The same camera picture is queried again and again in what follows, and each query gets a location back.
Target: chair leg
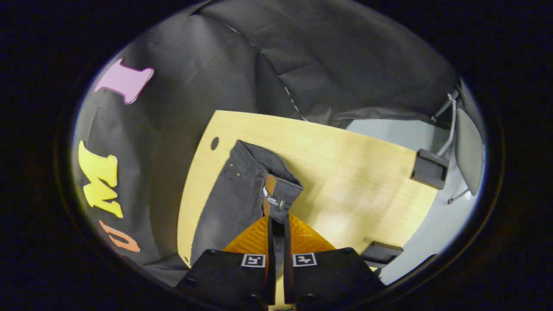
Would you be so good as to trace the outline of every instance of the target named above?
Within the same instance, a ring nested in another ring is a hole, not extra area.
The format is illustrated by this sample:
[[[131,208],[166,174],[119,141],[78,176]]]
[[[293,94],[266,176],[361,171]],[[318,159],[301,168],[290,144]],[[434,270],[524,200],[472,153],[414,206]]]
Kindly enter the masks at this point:
[[[447,97],[449,98],[449,102],[451,103],[451,106],[452,106],[452,109],[453,109],[452,112],[451,112],[451,129],[450,129],[450,134],[449,134],[449,137],[447,139],[447,142],[444,144],[444,146],[437,153],[437,155],[440,156],[440,157],[446,152],[446,150],[451,145],[451,142],[453,141],[453,134],[455,133],[455,120],[457,118],[457,116],[456,116],[457,101],[451,96],[451,94],[447,94]]]
[[[448,204],[448,205],[451,205],[454,201],[456,201],[458,198],[464,196],[465,193],[467,193],[467,192],[468,192],[468,188],[467,188],[467,190],[463,191],[460,195],[456,196],[455,198],[449,199],[449,200],[447,201],[447,204]]]

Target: wooden table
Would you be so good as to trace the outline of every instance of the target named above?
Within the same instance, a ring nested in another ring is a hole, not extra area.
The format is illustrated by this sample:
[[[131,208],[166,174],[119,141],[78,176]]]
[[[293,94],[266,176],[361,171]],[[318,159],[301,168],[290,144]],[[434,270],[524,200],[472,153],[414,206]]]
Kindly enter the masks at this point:
[[[416,157],[410,149],[317,123],[216,111],[182,193],[178,250],[188,264],[198,219],[237,139],[280,155],[304,185],[290,213],[336,248],[361,253],[372,241],[403,247],[436,196],[436,189],[410,179]],[[283,307],[282,277],[276,286],[276,306]]]

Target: black cloth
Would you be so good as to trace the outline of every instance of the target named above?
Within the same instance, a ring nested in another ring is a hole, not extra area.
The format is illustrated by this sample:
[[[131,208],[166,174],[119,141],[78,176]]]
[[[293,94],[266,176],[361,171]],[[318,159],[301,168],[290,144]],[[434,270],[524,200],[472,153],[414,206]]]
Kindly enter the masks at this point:
[[[282,215],[288,214],[303,186],[276,153],[237,141],[200,215],[192,242],[191,265],[205,250],[222,250],[263,217],[263,188],[268,174],[277,180],[273,197],[285,202],[275,215],[275,209],[271,208],[271,217],[282,221]]]
[[[130,105],[110,90],[94,92],[120,58],[136,70],[154,69]],[[182,189],[215,110],[341,128],[360,118],[429,122],[457,82],[447,60],[399,23],[338,0],[203,2],[148,29],[91,70],[98,74],[88,81],[71,138],[75,193],[98,236],[143,267],[177,254]],[[113,190],[124,218],[88,206],[80,141],[94,154],[117,157]],[[141,251],[114,246],[98,220],[131,236]],[[156,277],[168,284],[176,279]]]

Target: black clamp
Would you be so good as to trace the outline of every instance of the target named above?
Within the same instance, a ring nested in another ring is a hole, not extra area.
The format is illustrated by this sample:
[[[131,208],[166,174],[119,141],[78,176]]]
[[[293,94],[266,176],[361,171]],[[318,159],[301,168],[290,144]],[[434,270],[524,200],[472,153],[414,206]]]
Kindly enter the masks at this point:
[[[448,159],[421,149],[417,152],[411,179],[436,189],[443,189],[448,168]]]
[[[386,245],[379,242],[372,242],[361,253],[361,258],[370,267],[384,268],[391,263],[396,257],[403,253],[403,248]]]
[[[346,309],[385,287],[351,247],[293,255],[292,262],[284,291],[300,311]]]
[[[225,310],[266,310],[275,288],[265,277],[267,264],[265,255],[206,250],[177,287]]]

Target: black fabric backdrop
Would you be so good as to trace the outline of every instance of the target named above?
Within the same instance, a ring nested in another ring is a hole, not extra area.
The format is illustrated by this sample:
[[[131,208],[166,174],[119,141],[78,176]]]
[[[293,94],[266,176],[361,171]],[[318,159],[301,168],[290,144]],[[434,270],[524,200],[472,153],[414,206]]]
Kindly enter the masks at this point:
[[[120,58],[124,66],[155,70],[130,105],[112,91],[93,91]],[[341,128],[359,118],[430,122],[457,83],[452,66],[430,45],[355,2],[203,2],[139,35],[91,82],[72,138],[75,191],[82,212],[114,250],[176,285],[187,269],[174,265],[182,189],[215,110]],[[444,113],[440,124],[447,127],[449,118]],[[113,190],[123,219],[86,203],[79,141],[94,154],[118,158]],[[99,219],[135,239],[141,251],[115,247]],[[167,270],[175,274],[168,277]]]

